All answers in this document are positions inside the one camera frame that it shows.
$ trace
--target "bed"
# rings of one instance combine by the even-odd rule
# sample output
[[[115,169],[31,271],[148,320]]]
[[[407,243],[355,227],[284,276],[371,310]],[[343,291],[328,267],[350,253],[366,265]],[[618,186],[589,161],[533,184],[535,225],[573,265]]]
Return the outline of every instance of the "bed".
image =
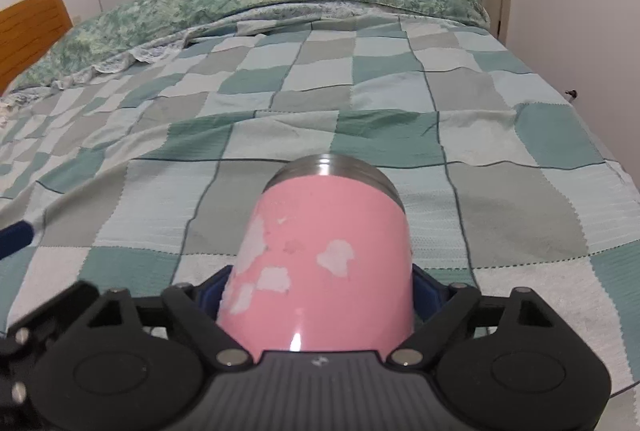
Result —
[[[82,278],[133,295],[233,263],[268,179],[348,154],[396,185],[414,262],[526,285],[596,351],[599,429],[640,429],[640,196],[479,0],[134,0],[73,28],[0,103],[0,327]]]

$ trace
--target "stainless steel rim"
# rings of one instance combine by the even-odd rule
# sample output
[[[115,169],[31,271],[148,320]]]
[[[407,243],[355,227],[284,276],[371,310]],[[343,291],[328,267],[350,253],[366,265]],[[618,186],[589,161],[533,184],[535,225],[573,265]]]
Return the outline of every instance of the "stainless steel rim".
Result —
[[[384,192],[404,211],[398,191],[383,172],[362,160],[347,155],[323,153],[293,160],[273,175],[264,190],[290,178],[312,175],[343,176],[357,180]]]

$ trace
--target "pink tumbler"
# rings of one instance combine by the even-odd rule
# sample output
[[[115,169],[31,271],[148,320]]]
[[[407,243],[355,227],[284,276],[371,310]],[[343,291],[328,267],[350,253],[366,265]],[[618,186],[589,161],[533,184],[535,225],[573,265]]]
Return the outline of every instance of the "pink tumbler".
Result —
[[[352,157],[294,160],[254,208],[218,324],[264,350],[377,350],[413,330],[412,256],[398,192]]]

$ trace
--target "screw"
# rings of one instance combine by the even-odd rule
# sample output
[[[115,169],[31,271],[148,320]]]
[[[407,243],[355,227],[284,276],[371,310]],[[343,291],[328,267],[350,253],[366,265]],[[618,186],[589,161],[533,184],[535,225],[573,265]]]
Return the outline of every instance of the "screw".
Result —
[[[23,404],[27,400],[27,388],[23,382],[16,382],[12,386],[11,398],[16,404]]]
[[[31,332],[29,331],[28,328],[21,328],[20,330],[15,332],[15,335],[14,335],[15,342],[23,346],[29,340],[30,335],[31,335]]]
[[[411,348],[400,348],[391,354],[391,360],[400,366],[415,366],[422,360],[422,354]]]
[[[244,350],[236,348],[228,348],[222,350],[216,355],[216,360],[225,366],[240,366],[249,359],[249,354]]]

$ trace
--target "checkered bedspread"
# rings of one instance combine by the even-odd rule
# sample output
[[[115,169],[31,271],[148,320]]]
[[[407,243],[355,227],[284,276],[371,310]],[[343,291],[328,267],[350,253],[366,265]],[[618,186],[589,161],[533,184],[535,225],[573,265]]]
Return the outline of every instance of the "checkered bedspread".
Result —
[[[485,30],[378,13],[196,41],[0,131],[0,227],[38,229],[0,262],[0,326],[78,277],[138,296],[199,283],[233,263],[283,162],[336,152],[395,183],[418,265],[490,295],[533,287],[615,391],[640,379],[638,192]],[[634,395],[613,399],[601,429],[638,429]]]

